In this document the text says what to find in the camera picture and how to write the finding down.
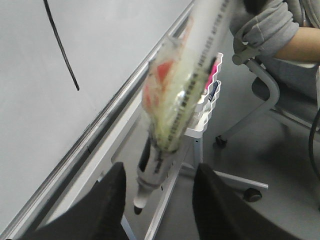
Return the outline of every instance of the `clear plastic bag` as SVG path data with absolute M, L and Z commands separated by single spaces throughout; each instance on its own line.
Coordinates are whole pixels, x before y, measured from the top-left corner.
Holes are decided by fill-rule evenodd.
M 205 89 L 208 73 L 197 67 L 195 59 L 179 39 L 167 38 L 149 63 L 142 106 L 150 120 L 150 136 L 162 152 L 172 153 L 179 148 Z

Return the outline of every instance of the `person's arm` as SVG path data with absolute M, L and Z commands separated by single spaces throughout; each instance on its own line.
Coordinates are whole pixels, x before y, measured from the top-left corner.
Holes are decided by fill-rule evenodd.
M 320 29 L 299 27 L 293 38 L 274 55 L 275 58 L 320 63 Z

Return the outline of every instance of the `whiteboard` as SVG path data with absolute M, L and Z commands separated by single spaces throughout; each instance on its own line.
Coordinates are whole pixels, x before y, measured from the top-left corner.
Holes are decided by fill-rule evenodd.
M 0 8 L 0 233 L 191 0 L 42 0 Z

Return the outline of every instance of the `black marker tip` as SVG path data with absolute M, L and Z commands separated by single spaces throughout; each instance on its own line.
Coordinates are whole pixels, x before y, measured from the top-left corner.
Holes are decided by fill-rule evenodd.
M 139 208 L 139 207 L 134 206 L 134 213 L 135 213 L 136 215 L 139 215 L 141 212 L 142 212 L 142 208 Z

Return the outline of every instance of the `white rack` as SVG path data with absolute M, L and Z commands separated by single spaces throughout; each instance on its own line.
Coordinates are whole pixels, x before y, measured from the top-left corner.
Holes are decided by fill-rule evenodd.
M 221 81 L 218 80 L 218 74 L 221 71 L 223 54 L 218 53 L 216 56 L 217 71 L 212 76 L 212 83 L 208 86 L 206 94 L 203 94 L 198 101 L 194 114 L 201 116 L 199 120 L 192 118 L 189 126 L 185 130 L 184 135 L 193 138 L 193 150 L 194 150 L 194 167 L 196 168 L 199 163 L 203 162 L 203 134 L 208 128 L 208 122 L 211 119 L 212 112 L 216 107 L 217 100 L 220 96 Z M 214 88 L 214 82 L 218 83 L 212 101 L 209 100 L 209 94 Z

